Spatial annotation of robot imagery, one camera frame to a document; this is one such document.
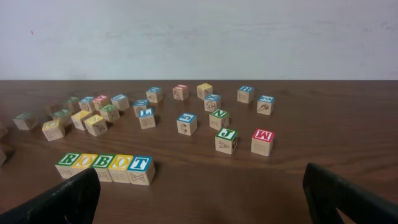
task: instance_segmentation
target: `toy block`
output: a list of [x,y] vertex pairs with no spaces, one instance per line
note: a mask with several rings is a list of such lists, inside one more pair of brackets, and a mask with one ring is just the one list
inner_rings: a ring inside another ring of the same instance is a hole
[[257,101],[257,113],[271,115],[274,110],[275,98],[272,96],[260,96]]
[[75,96],[71,96],[63,105],[72,113],[80,111],[79,98]]
[[189,97],[189,89],[187,85],[176,85],[173,88],[173,97],[176,100],[185,100]]
[[136,117],[139,117],[139,111],[140,110],[144,110],[144,109],[148,109],[148,104],[149,104],[149,100],[137,100],[134,103],[134,112],[136,114]]
[[92,163],[98,157],[97,154],[83,153],[80,157],[72,164],[73,173],[76,175],[81,171],[90,168]]
[[57,102],[52,102],[45,105],[44,109],[47,115],[52,116],[55,112],[60,111],[62,109],[62,105]]
[[85,110],[88,112],[94,112],[95,107],[94,107],[94,96],[86,96],[83,99],[79,101],[80,109]]
[[60,159],[55,167],[58,172],[61,174],[61,177],[64,179],[71,178],[75,175],[74,170],[72,169],[72,165],[76,160],[80,157],[81,153],[68,152],[63,155],[62,159]]
[[8,133],[7,127],[2,122],[0,122],[0,138],[5,136],[7,133]]
[[88,111],[79,111],[72,115],[72,121],[73,124],[77,129],[80,129],[84,131],[86,129],[86,126],[84,125],[84,122],[87,118],[91,117],[93,113],[88,112]]
[[115,105],[119,111],[124,111],[130,107],[129,98],[123,94],[112,97],[112,104]]
[[238,132],[221,128],[216,135],[216,150],[232,154],[238,144]]
[[31,130],[39,124],[39,120],[31,113],[22,113],[13,119],[20,130]]
[[96,98],[94,98],[93,103],[94,103],[95,109],[99,111],[104,106],[110,104],[111,100],[109,99],[108,96],[100,95],[100,96],[97,96]]
[[129,167],[133,156],[130,155],[116,155],[108,170],[112,176],[112,180],[117,183],[130,184],[129,176],[127,175],[127,168]]
[[109,122],[116,121],[120,118],[119,110],[115,105],[106,105],[100,109],[99,113],[105,120]]
[[72,124],[72,112],[70,112],[70,110],[68,109],[62,109],[58,112],[55,112],[52,116],[53,119],[59,119],[60,123],[66,127],[70,124]]
[[87,118],[85,124],[87,131],[94,136],[99,136],[108,130],[105,119],[97,114]]
[[221,107],[221,96],[209,94],[205,98],[205,111],[213,112]]
[[251,86],[242,86],[238,89],[238,101],[250,103],[254,98],[254,88]]
[[183,113],[177,119],[177,130],[180,134],[192,135],[198,128],[197,116]]
[[7,160],[6,154],[0,149],[0,167],[4,164]]
[[99,181],[112,182],[111,173],[108,170],[111,164],[114,154],[100,154],[97,159],[92,163],[91,167],[97,171]]
[[209,114],[210,127],[220,130],[226,128],[229,125],[229,113],[223,110],[216,110]]
[[251,152],[269,156],[275,134],[271,131],[257,129],[251,138]]
[[198,98],[205,99],[207,95],[213,94],[213,87],[207,83],[197,86]]
[[132,184],[150,185],[155,175],[155,165],[151,156],[134,156],[127,175]]
[[139,111],[139,123],[141,129],[154,128],[156,127],[154,109],[144,109]]
[[159,87],[151,87],[147,90],[147,97],[149,102],[158,103],[163,100],[163,92]]
[[43,124],[42,131],[48,141],[54,141],[65,136],[65,128],[60,120],[47,121]]

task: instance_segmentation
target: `tabletop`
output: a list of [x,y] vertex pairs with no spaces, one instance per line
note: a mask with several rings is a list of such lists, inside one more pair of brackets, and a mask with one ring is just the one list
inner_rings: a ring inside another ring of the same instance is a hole
[[[204,82],[221,95],[229,128],[238,131],[233,155],[215,151],[217,130],[196,94]],[[173,99],[172,88],[189,86],[190,97]],[[237,102],[237,89],[253,86],[254,101]],[[74,127],[48,142],[40,127],[20,131],[12,118],[35,113],[69,96],[114,96],[131,103],[161,87],[151,103],[156,127],[141,129],[132,109],[94,137]],[[256,112],[260,95],[273,96],[270,116]],[[55,163],[66,152],[152,156],[150,186],[101,183],[94,223],[311,223],[302,190],[305,166],[318,163],[379,196],[398,202],[398,82],[392,81],[0,81],[1,139],[12,154],[0,168],[0,213],[63,181]],[[192,136],[177,132],[183,112],[197,116]],[[275,132],[269,157],[251,152],[257,128]]]

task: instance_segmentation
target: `alphabet block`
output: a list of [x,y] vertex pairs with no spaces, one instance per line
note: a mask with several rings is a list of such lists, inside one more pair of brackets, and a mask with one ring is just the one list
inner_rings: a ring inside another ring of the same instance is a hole
[[93,115],[93,113],[90,113],[88,111],[79,111],[79,112],[75,113],[74,115],[72,115],[73,124],[75,125],[75,127],[77,129],[84,131],[86,129],[84,122],[87,118],[91,117],[92,115]]
[[205,111],[213,112],[221,107],[221,96],[209,94],[205,98]]
[[133,106],[136,117],[139,117],[139,111],[148,109],[149,100],[137,100]]
[[192,135],[198,128],[197,116],[183,113],[177,119],[177,130],[180,134]]
[[154,117],[154,109],[149,108],[145,110],[139,111],[139,123],[141,124],[141,129],[154,128],[155,117]]
[[111,173],[108,170],[114,154],[100,154],[97,159],[92,163],[91,167],[97,171],[99,181],[112,182]]
[[130,183],[129,176],[127,175],[127,168],[132,161],[133,156],[130,155],[116,155],[108,170],[112,176],[112,180],[117,183]]
[[220,130],[226,128],[229,125],[229,113],[223,110],[216,110],[209,114],[210,127]]
[[272,96],[260,96],[257,101],[257,113],[271,115],[274,110],[275,98]]
[[242,86],[238,89],[238,101],[250,103],[254,98],[254,88],[251,86]]
[[198,98],[205,99],[207,95],[213,94],[213,87],[207,83],[197,86]]
[[105,119],[97,114],[86,119],[85,124],[87,131],[94,136],[99,136],[108,130]]
[[53,114],[52,118],[60,120],[61,125],[66,127],[66,126],[72,124],[71,116],[72,116],[72,113],[70,112],[70,110],[62,109],[60,111],[55,112]]
[[119,111],[124,111],[130,107],[129,98],[123,94],[112,97],[112,104],[115,105]]
[[238,132],[221,128],[216,135],[216,150],[232,154],[238,145]]
[[62,105],[58,102],[51,102],[44,106],[45,112],[47,115],[52,116],[55,112],[60,111],[62,109]]
[[100,95],[100,96],[97,96],[96,98],[94,98],[93,103],[94,103],[95,109],[99,111],[104,106],[110,104],[111,100],[109,99],[108,96]]
[[150,185],[155,175],[154,161],[151,156],[134,156],[127,169],[132,184]]
[[97,154],[83,153],[80,157],[72,164],[73,173],[76,175],[81,171],[89,168],[95,159],[98,157]]
[[70,110],[71,113],[80,111],[79,98],[75,96],[71,96],[63,105],[66,109]]
[[103,118],[105,118],[105,120],[107,120],[111,123],[120,118],[119,110],[114,105],[106,105],[106,106],[102,107],[100,109],[99,113],[101,114],[101,116]]
[[94,112],[95,107],[94,107],[93,100],[94,100],[94,96],[86,96],[83,99],[81,99],[79,101],[81,110],[85,110],[88,112]]
[[0,149],[0,167],[4,164],[7,160],[6,154]]
[[48,141],[54,141],[65,136],[65,128],[60,120],[47,121],[43,124],[42,131]]
[[251,138],[251,152],[269,156],[274,143],[275,134],[272,131],[257,129]]
[[5,136],[7,133],[8,133],[7,127],[2,122],[0,122],[0,138]]
[[185,100],[189,97],[189,89],[187,85],[176,85],[173,88],[173,97],[176,100]]
[[159,87],[151,87],[147,90],[147,97],[149,102],[158,103],[163,100],[162,89]]
[[13,119],[20,130],[31,130],[39,124],[39,120],[32,113],[22,113]]
[[68,152],[63,155],[62,159],[60,159],[55,167],[58,172],[61,174],[61,177],[64,179],[71,178],[75,175],[74,170],[72,169],[72,165],[76,160],[80,157],[81,153]]

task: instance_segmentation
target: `white wall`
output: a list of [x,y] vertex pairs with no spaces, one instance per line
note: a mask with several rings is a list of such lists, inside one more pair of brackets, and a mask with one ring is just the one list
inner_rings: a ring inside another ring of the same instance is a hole
[[0,0],[0,79],[397,80],[397,59],[396,0]]

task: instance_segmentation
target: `brown table surface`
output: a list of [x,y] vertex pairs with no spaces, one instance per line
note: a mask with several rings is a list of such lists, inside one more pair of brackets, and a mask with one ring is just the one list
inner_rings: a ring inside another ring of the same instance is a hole
[[[15,150],[0,168],[0,213],[16,207],[61,179],[54,164],[66,152],[150,155],[151,186],[101,183],[94,223],[310,223],[302,179],[308,162],[321,164],[365,189],[398,202],[398,82],[208,81],[238,131],[232,156],[215,151],[216,130],[197,98],[203,81],[1,81],[0,120],[10,133],[1,139]],[[174,100],[172,87],[186,84],[190,97]],[[237,89],[255,88],[255,101],[239,103]],[[49,101],[124,93],[131,103],[152,86],[164,101],[151,103],[156,128],[142,130],[132,110],[94,137],[67,129],[48,142],[41,128],[20,131],[11,118],[24,111],[40,116]],[[271,116],[256,113],[260,95],[275,97]],[[193,136],[177,132],[183,113],[197,115]],[[251,152],[256,128],[275,132],[269,157]]]

